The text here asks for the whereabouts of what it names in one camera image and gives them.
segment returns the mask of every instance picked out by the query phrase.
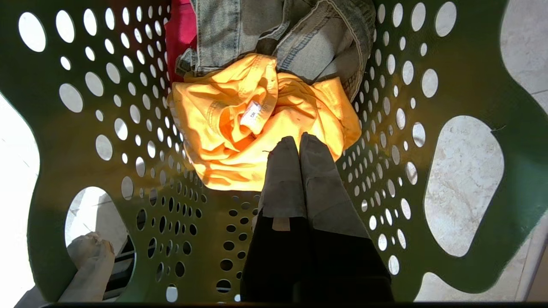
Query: green laundry basket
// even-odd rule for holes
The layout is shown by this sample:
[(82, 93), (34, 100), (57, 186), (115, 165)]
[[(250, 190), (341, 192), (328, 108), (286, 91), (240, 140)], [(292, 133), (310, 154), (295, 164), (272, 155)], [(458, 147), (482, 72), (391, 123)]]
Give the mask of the green laundry basket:
[[(0, 4), (0, 90), (29, 124), (40, 154), (28, 253), (47, 300), (57, 300), (76, 272), (65, 218), (74, 196), (90, 186), (110, 195), (135, 246), (133, 275), (119, 301), (163, 302), (169, 286), (181, 303), (231, 301), (239, 293), (259, 196), (209, 190), (182, 164), (181, 135), (166, 103), (168, 4)], [(503, 66), (506, 4), (376, 1), (376, 40), (352, 102), (363, 136), (338, 166), (374, 242), (404, 238), (379, 251), (397, 300), (413, 300), (426, 272), (465, 292), (488, 289), (546, 211), (548, 121)], [(414, 9), (425, 19), (412, 17)], [(57, 29), (67, 18), (74, 27)], [(505, 164), (462, 257), (439, 247), (423, 206), (437, 137), (458, 115), (492, 129)], [(414, 139), (413, 129), (426, 138)], [(6, 206), (17, 206), (16, 199)], [(371, 217), (386, 223), (371, 230)]]

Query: orange garment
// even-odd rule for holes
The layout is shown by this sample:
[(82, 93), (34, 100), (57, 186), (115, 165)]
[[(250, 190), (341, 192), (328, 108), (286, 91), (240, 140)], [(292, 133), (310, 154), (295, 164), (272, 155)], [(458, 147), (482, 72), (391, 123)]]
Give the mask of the orange garment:
[(313, 134), (337, 160), (361, 135), (338, 78), (307, 85), (276, 73), (271, 56), (250, 54), (204, 77), (185, 76), (172, 96), (185, 151), (211, 189), (261, 191), (268, 152), (285, 136), (300, 144), (304, 132)]

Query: white label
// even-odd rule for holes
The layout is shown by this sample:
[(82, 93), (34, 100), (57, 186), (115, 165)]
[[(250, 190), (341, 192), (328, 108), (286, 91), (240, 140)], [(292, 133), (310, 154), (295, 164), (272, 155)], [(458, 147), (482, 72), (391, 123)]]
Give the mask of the white label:
[(252, 127), (259, 118), (261, 109), (262, 106), (259, 105), (258, 102), (254, 100), (251, 101), (251, 103), (247, 106), (247, 110), (243, 114), (242, 119), (240, 120), (240, 125), (245, 125), (249, 128)]

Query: tile floor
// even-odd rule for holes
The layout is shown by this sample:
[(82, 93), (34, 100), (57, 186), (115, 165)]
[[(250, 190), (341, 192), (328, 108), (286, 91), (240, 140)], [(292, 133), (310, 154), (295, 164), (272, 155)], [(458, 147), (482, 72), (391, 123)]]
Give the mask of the tile floor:
[[(501, 49), (504, 62), (514, 78), (548, 111), (548, 0), (511, 0), (501, 35)], [(471, 128), (476, 133), (470, 140), (467, 133)], [(460, 150), (450, 141), (460, 140)], [(462, 117), (448, 123), (439, 140), (443, 155), (436, 152), (432, 175), (429, 180), (425, 208), (427, 216), (445, 215), (454, 212), (465, 213), (460, 220), (451, 223), (429, 222), (430, 228), (440, 245), (454, 255), (466, 253), (475, 229), (486, 209), (502, 174), (502, 161), (498, 144), (485, 125), (472, 118)], [(4, 273), (2, 279), (9, 283), (7, 306), (13, 306), (32, 288), (33, 279), (28, 264), (26, 247), (26, 217), (32, 190), (39, 170), (39, 156), (32, 133), (24, 120), (0, 96), (0, 159), (10, 162), (0, 173), (0, 194), (5, 199), (16, 197), (16, 202), (4, 207), (8, 217), (16, 218), (11, 224), (0, 224), (0, 232), (9, 234), (7, 245), (12, 253), (5, 256), (0, 265)], [(479, 160), (480, 170), (488, 172), (455, 173), (452, 165), (464, 161), (469, 170), (474, 170)], [(467, 184), (467, 176), (478, 182), (476, 186)], [(471, 204), (470, 210), (461, 207)], [(79, 193), (67, 214), (66, 243), (79, 235), (98, 230), (113, 242), (119, 251), (125, 241), (126, 230), (108, 195), (96, 188)], [(527, 241), (507, 265), (498, 282), (490, 290), (481, 294), (467, 294), (453, 289), (442, 279), (427, 273), (416, 300), (467, 300), (467, 301), (520, 301), (534, 274), (536, 261), (548, 234), (548, 214), (536, 227)]]

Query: pink fabric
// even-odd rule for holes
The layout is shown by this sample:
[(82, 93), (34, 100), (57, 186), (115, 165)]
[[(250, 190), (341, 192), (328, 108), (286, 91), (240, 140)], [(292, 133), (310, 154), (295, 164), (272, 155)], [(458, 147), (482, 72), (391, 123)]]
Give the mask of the pink fabric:
[(186, 49), (196, 49), (196, 14), (190, 0), (172, 0), (171, 14), (171, 19), (165, 24), (168, 73), (172, 83), (183, 82), (183, 78), (175, 73), (175, 61)]

